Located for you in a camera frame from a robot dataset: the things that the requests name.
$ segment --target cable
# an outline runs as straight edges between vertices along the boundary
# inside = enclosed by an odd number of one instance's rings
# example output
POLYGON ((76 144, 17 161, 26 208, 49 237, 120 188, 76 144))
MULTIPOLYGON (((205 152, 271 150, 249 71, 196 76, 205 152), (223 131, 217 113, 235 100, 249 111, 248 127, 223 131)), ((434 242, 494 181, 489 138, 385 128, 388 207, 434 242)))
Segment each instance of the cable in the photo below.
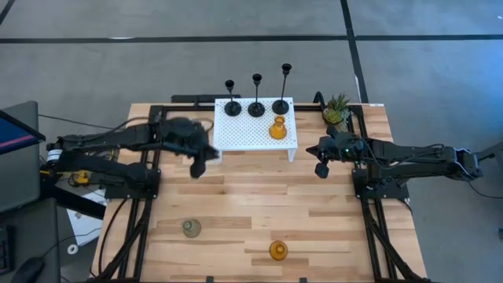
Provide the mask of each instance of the cable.
POLYGON ((88 235, 90 235, 91 233, 93 233, 94 231, 96 231, 96 230, 100 230, 100 229, 101 229, 101 227, 100 227, 100 228, 96 228, 96 229, 94 229, 94 230, 91 230, 89 233, 80 234, 80 235, 73 235, 73 236, 70 236, 70 237, 66 237, 66 238, 64 238, 63 240, 58 241, 58 242, 57 242, 57 244, 55 244, 55 245, 53 245, 52 247, 50 247, 50 248, 47 250, 47 252, 44 252, 44 253, 42 254, 42 256, 41 256, 41 257, 46 256, 46 255, 47 255, 50 251, 52 251, 52 250, 53 250, 53 248, 56 248, 56 247, 57 247, 57 246, 58 246, 61 242, 64 242, 64 241, 66 241, 66 240, 68 240, 68 239, 72 239, 72 238, 74 238, 74 237, 84 237, 84 236, 88 236, 88 235))
POLYGON ((206 132, 209 132, 215 126, 215 122, 213 122, 213 120, 209 118, 195 118, 194 121, 206 121, 211 123, 211 127, 209 127, 208 129, 204 129, 206 132))
POLYGON ((496 200, 503 200, 503 197, 492 197, 492 196, 487 196, 481 192, 479 192, 478 190, 476 190, 472 184, 470 182, 467 182, 469 185, 470 185, 470 188, 472 188, 476 193, 478 193, 480 196, 482 197, 487 197, 487 198, 492 198, 492 199, 496 199, 496 200))
MULTIPOLYGON (((416 156, 411 156, 407 159, 404 159, 400 162, 398 162, 397 164, 393 165, 393 166, 390 166, 390 167, 384 167, 382 166, 380 163, 379 163, 379 160, 377 160, 376 156, 374 155, 374 151, 372 150, 372 148, 370 147, 370 145, 367 143, 367 141, 365 139, 361 139, 362 142, 367 146, 367 148, 369 149, 369 152, 370 152, 370 155, 372 156, 372 159, 376 162, 376 165, 379 166, 381 169, 383 170, 390 170, 390 169, 393 169, 395 168, 396 166, 400 165, 400 164, 403 164, 405 162, 408 162, 408 161, 411 161, 413 160, 414 158, 417 158, 417 157, 421 157, 421 156, 426 156, 426 155, 430 155, 430 154, 433 154, 433 153, 421 153, 421 154, 418 154, 416 156)), ((434 145, 429 145, 427 147, 433 147, 433 146, 438 146, 438 145, 441 145, 441 144, 434 144, 434 145)))
POLYGON ((88 191, 94 193, 95 195, 97 196, 100 196, 100 197, 105 197, 104 195, 100 194, 100 193, 96 193, 94 192, 92 189, 89 189, 87 186, 82 186, 84 189, 87 189, 88 191))
POLYGON ((89 267, 89 273, 93 276, 93 278, 96 278, 96 274, 93 272, 93 267, 89 267))
POLYGON ((60 275, 60 276, 61 276, 61 278, 62 278, 63 280, 65 280, 66 282, 68 282, 68 283, 72 283, 72 282, 71 282, 71 281, 69 281, 67 278, 65 278, 63 275, 60 275))
POLYGON ((75 181, 75 173, 73 173, 73 174, 71 174, 71 175, 70 175, 70 177, 69 177, 69 178, 68 178, 68 180, 67 180, 67 183, 68 183, 70 186, 74 187, 74 188, 83 187, 84 189, 87 189, 88 191, 90 191, 90 192, 94 193, 94 194, 95 194, 95 195, 97 195, 97 196, 100 196, 100 197, 105 197, 104 195, 101 195, 100 193, 96 193, 96 192, 94 192, 92 189, 89 189, 89 187, 87 187, 87 186, 85 186, 85 185, 81 185, 81 184, 77 183, 77 182, 75 181))
POLYGON ((103 138, 103 137, 105 137, 108 134, 111 134, 111 133, 114 133, 114 132, 120 130, 120 128, 123 127, 124 125, 128 124, 129 122, 135 121, 137 119, 148 119, 148 117, 134 117, 134 118, 131 118, 129 120, 126 120, 126 121, 122 122, 119 126, 117 126, 115 128, 112 128, 111 130, 108 130, 108 131, 106 131, 104 133, 97 134, 97 135, 95 135, 92 138, 80 138, 80 139, 79 138, 77 138, 77 139, 64 138, 64 140, 70 141, 70 142, 90 142, 90 141, 94 141, 96 139, 103 138))
POLYGON ((103 249, 105 248, 105 242, 107 241, 108 232, 110 232, 110 228, 112 227, 112 224, 113 224, 114 220, 116 219, 116 216, 120 211, 120 208, 126 203, 126 201, 127 201, 127 199, 124 199, 119 204, 119 207, 117 207, 116 211, 112 215, 112 218, 110 219, 110 222, 108 223, 108 227, 107 227, 107 230, 105 231, 105 235, 103 235, 103 241, 101 242, 101 247, 100 247, 100 254, 99 254, 98 260, 97 260, 97 269, 98 269, 99 274, 101 274, 103 272, 103 270, 101 269, 101 263, 103 260, 103 249))
POLYGON ((401 203, 403 203, 410 211, 410 214, 413 215, 413 212, 412 212, 412 208, 410 207, 410 205, 406 202, 405 199, 397 199, 398 201, 400 201, 401 203))
POLYGON ((98 128, 107 129, 107 130, 113 129, 111 127, 105 127, 105 126, 100 126, 100 125, 93 125, 93 124, 89 124, 89 123, 83 123, 83 122, 78 122, 78 121, 74 121, 74 120, 70 120, 70 119, 59 118, 59 117, 54 117, 54 116, 49 116, 49 115, 39 114, 39 116, 47 118, 47 119, 56 119, 56 120, 60 120, 60 121, 68 122, 68 123, 75 123, 75 124, 78 124, 78 125, 84 125, 84 126, 89 126, 89 127, 98 127, 98 128))

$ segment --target keyboard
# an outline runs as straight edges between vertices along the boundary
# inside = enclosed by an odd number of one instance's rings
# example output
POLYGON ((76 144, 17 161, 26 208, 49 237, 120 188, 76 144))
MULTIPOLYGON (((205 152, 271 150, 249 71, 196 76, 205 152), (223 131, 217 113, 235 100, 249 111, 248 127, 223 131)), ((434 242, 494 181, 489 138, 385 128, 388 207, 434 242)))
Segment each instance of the keyboard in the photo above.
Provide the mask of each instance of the keyboard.
POLYGON ((0 275, 14 269, 13 227, 0 226, 0 275))

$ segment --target orange glass vase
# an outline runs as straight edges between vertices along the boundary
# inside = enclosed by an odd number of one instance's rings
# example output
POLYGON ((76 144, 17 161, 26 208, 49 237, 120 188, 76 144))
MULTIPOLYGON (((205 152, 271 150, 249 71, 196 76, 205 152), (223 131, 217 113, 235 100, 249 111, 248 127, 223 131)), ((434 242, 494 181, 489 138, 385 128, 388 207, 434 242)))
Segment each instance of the orange glass vase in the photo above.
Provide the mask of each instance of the orange glass vase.
POLYGON ((285 118, 283 116, 277 116, 274 119, 273 126, 269 128, 269 134, 275 139, 282 139, 286 137, 285 118))
POLYGON ((274 241, 269 246, 269 254, 275 260, 286 259, 286 256, 288 255, 288 247, 282 241, 274 241))

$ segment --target computer mouse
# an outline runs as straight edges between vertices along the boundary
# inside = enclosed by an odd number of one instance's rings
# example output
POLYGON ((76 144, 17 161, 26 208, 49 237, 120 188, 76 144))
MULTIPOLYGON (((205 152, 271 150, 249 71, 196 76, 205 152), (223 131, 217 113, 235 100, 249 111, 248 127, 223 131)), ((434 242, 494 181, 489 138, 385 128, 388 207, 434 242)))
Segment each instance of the computer mouse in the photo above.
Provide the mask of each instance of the computer mouse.
POLYGON ((43 257, 33 257, 25 261, 14 274, 10 283, 35 283, 44 267, 43 257))

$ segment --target table leg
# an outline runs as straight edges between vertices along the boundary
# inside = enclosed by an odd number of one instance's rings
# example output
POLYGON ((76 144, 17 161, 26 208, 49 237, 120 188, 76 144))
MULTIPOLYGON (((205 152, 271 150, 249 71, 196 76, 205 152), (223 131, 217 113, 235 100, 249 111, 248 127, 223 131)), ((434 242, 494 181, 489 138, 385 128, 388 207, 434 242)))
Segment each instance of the table leg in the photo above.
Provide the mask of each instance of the table leg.
POLYGON ((296 158, 297 149, 287 149, 288 150, 288 162, 293 162, 293 159, 296 158))

